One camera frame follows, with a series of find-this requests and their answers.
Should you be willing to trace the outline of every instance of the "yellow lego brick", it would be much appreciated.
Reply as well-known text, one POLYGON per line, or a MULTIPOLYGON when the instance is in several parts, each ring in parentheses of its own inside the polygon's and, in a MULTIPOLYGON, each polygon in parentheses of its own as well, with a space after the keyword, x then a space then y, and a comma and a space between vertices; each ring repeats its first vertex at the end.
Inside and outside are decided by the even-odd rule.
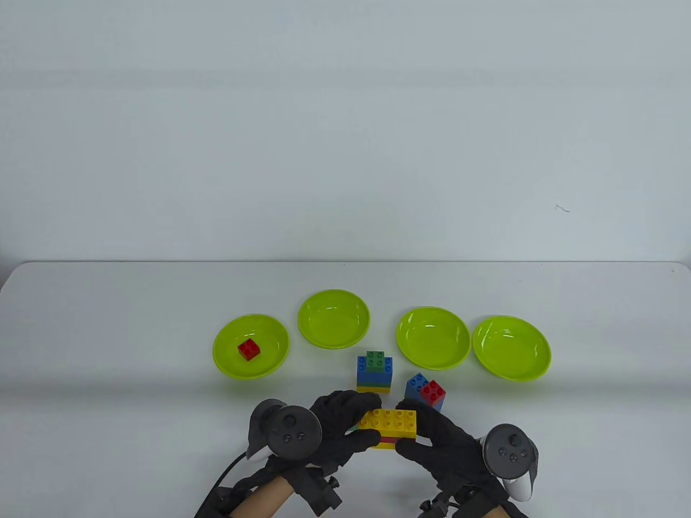
POLYGON ((396 445, 394 443, 379 443, 376 446, 373 446, 373 448, 378 450, 395 450, 396 445))
POLYGON ((391 393, 391 387, 357 387, 358 392, 378 392, 380 394, 391 393))
POLYGON ((360 420, 360 430, 377 430, 382 437, 414 439, 417 436, 417 415, 414 410, 377 408, 360 420))

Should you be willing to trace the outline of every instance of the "white wall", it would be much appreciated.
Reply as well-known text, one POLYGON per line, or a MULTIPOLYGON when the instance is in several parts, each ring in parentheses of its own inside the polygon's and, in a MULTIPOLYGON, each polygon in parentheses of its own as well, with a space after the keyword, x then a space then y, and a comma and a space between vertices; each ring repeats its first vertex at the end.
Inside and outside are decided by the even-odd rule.
POLYGON ((0 0, 0 278, 688 261, 690 19, 686 0, 0 0))

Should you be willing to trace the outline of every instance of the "lime green bowl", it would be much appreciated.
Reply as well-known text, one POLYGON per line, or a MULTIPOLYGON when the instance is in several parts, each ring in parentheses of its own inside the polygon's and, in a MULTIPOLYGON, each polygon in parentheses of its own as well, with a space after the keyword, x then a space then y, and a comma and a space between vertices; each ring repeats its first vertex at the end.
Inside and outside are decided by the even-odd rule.
POLYGON ((344 349, 358 343, 370 329, 370 310, 360 297, 342 289, 320 291, 298 313, 300 332, 324 349, 344 349))
POLYGON ((494 316, 477 326, 473 350, 492 374, 511 381, 532 381, 549 370, 552 350, 536 327, 513 316, 494 316))
POLYGON ((214 341, 214 361, 223 373, 235 379, 257 379, 277 370, 290 352, 290 337, 275 318, 245 315, 236 318, 218 333, 214 341), (261 353, 247 361, 238 346, 252 339, 261 353))
POLYGON ((471 353, 468 327, 441 307, 419 307, 405 315, 396 341, 405 357, 423 369, 453 369, 471 353))

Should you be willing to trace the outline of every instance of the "controller thumbstick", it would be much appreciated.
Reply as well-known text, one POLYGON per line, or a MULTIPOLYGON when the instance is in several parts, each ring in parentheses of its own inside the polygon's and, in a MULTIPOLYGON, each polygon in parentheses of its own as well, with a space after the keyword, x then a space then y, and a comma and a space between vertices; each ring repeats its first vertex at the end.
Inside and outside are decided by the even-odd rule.
POLYGON ((297 423, 297 421, 293 414, 288 414, 283 418, 283 426, 285 426, 286 428, 293 428, 295 426, 295 423, 297 423))

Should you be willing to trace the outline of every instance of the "hand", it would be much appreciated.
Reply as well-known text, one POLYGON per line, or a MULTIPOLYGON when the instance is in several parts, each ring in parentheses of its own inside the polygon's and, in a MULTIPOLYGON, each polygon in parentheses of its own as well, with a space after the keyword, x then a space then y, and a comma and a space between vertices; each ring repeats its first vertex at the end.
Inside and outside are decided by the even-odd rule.
POLYGON ((381 408, 381 398, 373 392, 359 393, 354 390, 337 390, 318 398, 310 410, 321 424, 321 444, 316 452, 300 461, 286 461, 275 455, 269 457, 266 466, 250 477, 240 480, 235 489, 239 492, 269 483, 276 476, 294 468, 336 464, 344 466, 354 453, 363 452, 379 444, 381 435, 376 430, 346 432, 370 410, 381 408))
POLYGON ((381 398, 374 392, 337 390, 318 398, 310 410, 321 424, 321 445, 307 463, 323 466, 336 462, 344 466, 354 453, 379 444, 381 434, 376 430, 355 430, 346 435, 365 413, 377 408, 381 408, 381 398))
MULTIPOLYGON (((417 434, 432 441, 432 446, 401 439, 396 452, 406 459, 417 462, 429 471, 439 483, 450 474, 464 480, 466 488, 477 488, 499 506, 509 494, 485 466, 482 447, 473 436, 457 427, 437 410, 414 399, 404 399, 396 406, 399 410, 417 411, 417 434)), ((463 498, 456 495, 456 500, 463 498)))

